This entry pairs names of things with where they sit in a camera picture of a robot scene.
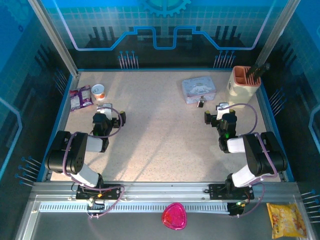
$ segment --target aluminum frame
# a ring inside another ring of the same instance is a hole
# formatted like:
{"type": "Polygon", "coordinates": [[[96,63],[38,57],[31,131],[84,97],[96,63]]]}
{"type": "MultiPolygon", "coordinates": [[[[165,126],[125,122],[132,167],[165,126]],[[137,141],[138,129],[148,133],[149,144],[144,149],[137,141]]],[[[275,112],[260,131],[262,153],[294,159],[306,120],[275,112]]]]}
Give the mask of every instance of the aluminum frame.
{"type": "Polygon", "coordinates": [[[267,61],[270,53],[274,49],[278,39],[283,34],[289,20],[291,19],[292,15],[294,14],[298,4],[301,0],[288,0],[284,9],[281,12],[281,15],[277,19],[268,39],[266,40],[255,64],[261,66],[267,61]]]}
{"type": "Polygon", "coordinates": [[[74,60],[72,59],[65,43],[63,42],[58,31],[56,30],[56,27],[52,23],[46,8],[40,0],[28,0],[28,2],[31,5],[34,13],[38,17],[39,21],[41,22],[44,30],[48,34],[56,50],[58,51],[64,64],[68,68],[69,72],[73,77],[76,77],[78,75],[77,66],[74,60]]]}
{"type": "MultiPolygon", "coordinates": [[[[109,184],[124,185],[125,191],[121,202],[126,205],[136,203],[234,203],[236,200],[210,200],[204,190],[212,182],[106,182],[109,184]]],[[[263,203],[297,203],[308,229],[308,239],[315,240],[311,223],[301,198],[296,182],[265,182],[263,203]]],[[[37,223],[41,203],[79,203],[85,200],[76,200],[78,185],[72,181],[36,182],[31,190],[29,202],[23,214],[16,240],[30,240],[37,223]]],[[[256,203],[262,194],[262,186],[253,186],[256,203]]]]}

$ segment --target white label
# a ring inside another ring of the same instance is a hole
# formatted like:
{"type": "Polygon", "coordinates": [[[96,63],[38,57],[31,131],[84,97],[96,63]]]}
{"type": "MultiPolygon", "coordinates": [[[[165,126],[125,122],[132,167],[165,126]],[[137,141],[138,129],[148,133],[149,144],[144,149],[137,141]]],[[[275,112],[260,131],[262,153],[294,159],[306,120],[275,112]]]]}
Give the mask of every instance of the white label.
{"type": "Polygon", "coordinates": [[[82,94],[82,100],[84,100],[84,99],[89,99],[90,96],[91,96],[89,90],[82,91],[81,94],[82,94]]]}
{"type": "Polygon", "coordinates": [[[70,100],[71,108],[76,108],[80,106],[80,98],[79,96],[75,96],[70,100]]]}

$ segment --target black bracket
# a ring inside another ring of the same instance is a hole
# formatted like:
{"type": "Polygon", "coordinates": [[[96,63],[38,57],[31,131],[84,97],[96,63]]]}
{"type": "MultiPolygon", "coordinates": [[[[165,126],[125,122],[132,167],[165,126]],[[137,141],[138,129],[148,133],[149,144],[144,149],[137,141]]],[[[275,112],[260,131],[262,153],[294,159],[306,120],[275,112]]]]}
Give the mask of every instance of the black bracket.
{"type": "MultiPolygon", "coordinates": [[[[114,186],[118,186],[119,184],[102,184],[100,188],[110,188],[114,186]]],[[[101,197],[99,197],[99,200],[117,200],[120,196],[121,188],[115,188],[107,191],[105,194],[103,194],[101,197]]],[[[98,194],[100,194],[100,191],[97,190],[91,190],[87,189],[83,186],[78,186],[78,189],[76,191],[76,200],[88,200],[91,197],[97,197],[98,194]]]]}
{"type": "Polygon", "coordinates": [[[249,196],[250,200],[255,199],[252,187],[235,187],[228,191],[226,184],[209,184],[209,189],[204,190],[210,195],[210,200],[246,200],[249,196]]]}

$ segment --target gear logo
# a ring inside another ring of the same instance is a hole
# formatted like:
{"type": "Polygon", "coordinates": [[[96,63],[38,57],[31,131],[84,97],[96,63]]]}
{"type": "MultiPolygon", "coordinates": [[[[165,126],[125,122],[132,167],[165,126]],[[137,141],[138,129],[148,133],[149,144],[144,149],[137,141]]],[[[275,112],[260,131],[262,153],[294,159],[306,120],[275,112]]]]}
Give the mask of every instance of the gear logo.
{"type": "Polygon", "coordinates": [[[140,0],[145,10],[149,10],[150,14],[155,13],[157,17],[162,15],[164,18],[170,15],[179,14],[181,10],[186,9],[186,5],[191,0],[140,0]]]}
{"type": "Polygon", "coordinates": [[[1,6],[5,6],[19,24],[27,21],[31,12],[28,0],[0,0],[1,6]]]}

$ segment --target purple snack bag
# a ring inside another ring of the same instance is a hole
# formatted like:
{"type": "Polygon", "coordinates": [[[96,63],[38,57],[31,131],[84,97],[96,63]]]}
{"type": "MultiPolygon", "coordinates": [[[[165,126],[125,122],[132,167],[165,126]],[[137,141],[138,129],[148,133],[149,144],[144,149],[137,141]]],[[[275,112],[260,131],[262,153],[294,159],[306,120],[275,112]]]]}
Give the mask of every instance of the purple snack bag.
{"type": "Polygon", "coordinates": [[[82,109],[94,104],[91,99],[90,85],[85,85],[81,88],[70,90],[69,94],[70,94],[70,103],[71,103],[70,111],[71,112],[76,109],[82,109]]]}

